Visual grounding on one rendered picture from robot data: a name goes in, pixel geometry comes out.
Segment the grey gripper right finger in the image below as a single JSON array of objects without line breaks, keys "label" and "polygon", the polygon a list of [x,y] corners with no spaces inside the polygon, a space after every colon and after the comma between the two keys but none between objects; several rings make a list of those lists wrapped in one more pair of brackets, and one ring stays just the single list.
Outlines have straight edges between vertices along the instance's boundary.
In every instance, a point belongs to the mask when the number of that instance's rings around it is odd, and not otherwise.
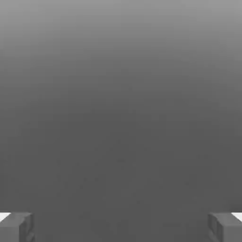
[{"label": "grey gripper right finger", "polygon": [[209,242],[242,242],[242,212],[209,213]]}]

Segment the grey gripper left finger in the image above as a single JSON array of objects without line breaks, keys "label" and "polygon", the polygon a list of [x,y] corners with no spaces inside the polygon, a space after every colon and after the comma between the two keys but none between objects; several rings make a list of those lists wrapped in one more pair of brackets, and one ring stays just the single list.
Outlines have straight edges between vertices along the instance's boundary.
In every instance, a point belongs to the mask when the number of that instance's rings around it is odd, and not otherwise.
[{"label": "grey gripper left finger", "polygon": [[34,214],[0,212],[0,242],[35,242]]}]

